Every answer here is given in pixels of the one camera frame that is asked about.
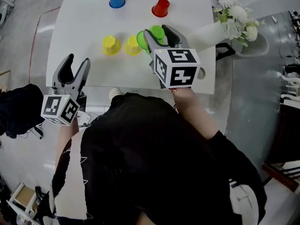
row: white table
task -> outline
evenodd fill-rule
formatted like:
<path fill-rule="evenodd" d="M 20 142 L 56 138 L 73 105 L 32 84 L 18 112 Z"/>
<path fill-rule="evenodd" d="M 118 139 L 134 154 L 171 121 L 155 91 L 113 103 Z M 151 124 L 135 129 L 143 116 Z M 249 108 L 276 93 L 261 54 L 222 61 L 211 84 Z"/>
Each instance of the white table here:
<path fill-rule="evenodd" d="M 213 23 L 210 0 L 169 0 L 168 15 L 158 18 L 151 12 L 158 0 L 126 0 L 125 6 L 114 9 L 109 0 L 64 0 L 57 17 L 49 49 L 46 85 L 52 85 L 53 73 L 70 53 L 75 58 L 75 74 L 85 58 L 91 61 L 86 86 L 160 89 L 158 78 L 149 63 L 151 57 L 142 51 L 127 55 L 124 44 L 131 35 L 152 25 L 166 24 L 184 35 Z M 102 52 L 102 40 L 113 35 L 121 42 L 121 51 L 114 56 Z M 196 80 L 193 90 L 214 93 L 215 47 L 198 53 L 206 77 Z"/>

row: yellow cup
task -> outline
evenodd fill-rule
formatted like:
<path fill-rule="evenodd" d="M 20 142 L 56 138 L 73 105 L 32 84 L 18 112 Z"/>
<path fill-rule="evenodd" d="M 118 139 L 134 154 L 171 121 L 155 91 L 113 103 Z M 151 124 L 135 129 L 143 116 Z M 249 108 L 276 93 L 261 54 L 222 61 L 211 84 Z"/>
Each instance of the yellow cup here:
<path fill-rule="evenodd" d="M 115 55 L 121 49 L 121 43 L 114 36 L 106 36 L 102 42 L 102 50 L 106 55 Z"/>
<path fill-rule="evenodd" d="M 136 35 L 132 35 L 128 38 L 126 44 L 125 44 L 125 52 L 129 55 L 138 55 L 142 49 L 137 43 Z"/>

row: white flower bouquet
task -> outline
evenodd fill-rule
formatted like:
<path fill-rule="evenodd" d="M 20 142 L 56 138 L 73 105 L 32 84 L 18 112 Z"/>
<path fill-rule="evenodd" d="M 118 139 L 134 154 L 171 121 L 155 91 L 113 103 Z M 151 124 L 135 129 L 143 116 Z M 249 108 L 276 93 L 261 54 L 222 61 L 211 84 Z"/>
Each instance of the white flower bouquet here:
<path fill-rule="evenodd" d="M 242 8 L 237 0 L 218 0 L 221 8 L 214 9 L 217 13 L 217 20 L 222 24 L 225 37 L 232 40 L 236 39 L 244 46 L 257 38 L 257 27 L 265 24 L 264 21 L 258 22 L 249 18 L 252 12 L 249 8 Z"/>

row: marker cube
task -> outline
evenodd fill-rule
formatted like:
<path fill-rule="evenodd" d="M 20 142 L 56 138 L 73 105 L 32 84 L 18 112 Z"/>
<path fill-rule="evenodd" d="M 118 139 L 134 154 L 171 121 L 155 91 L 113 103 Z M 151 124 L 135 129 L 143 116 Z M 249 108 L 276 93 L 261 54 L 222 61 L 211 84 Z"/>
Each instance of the marker cube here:
<path fill-rule="evenodd" d="M 200 61 L 195 49 L 155 49 L 154 72 L 166 88 L 190 87 L 197 79 Z"/>
<path fill-rule="evenodd" d="M 56 125 L 71 125 L 79 104 L 71 95 L 45 95 L 41 117 Z"/>

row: flower vase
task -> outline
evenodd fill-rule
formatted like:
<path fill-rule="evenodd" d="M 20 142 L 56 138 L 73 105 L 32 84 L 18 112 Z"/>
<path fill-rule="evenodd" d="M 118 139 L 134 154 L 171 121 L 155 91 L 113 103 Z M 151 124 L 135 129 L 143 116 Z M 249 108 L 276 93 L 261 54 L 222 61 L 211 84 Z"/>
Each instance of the flower vase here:
<path fill-rule="evenodd" d="M 201 27 L 187 37 L 187 42 L 191 48 L 197 52 L 215 46 L 222 42 L 225 32 L 220 21 Z"/>

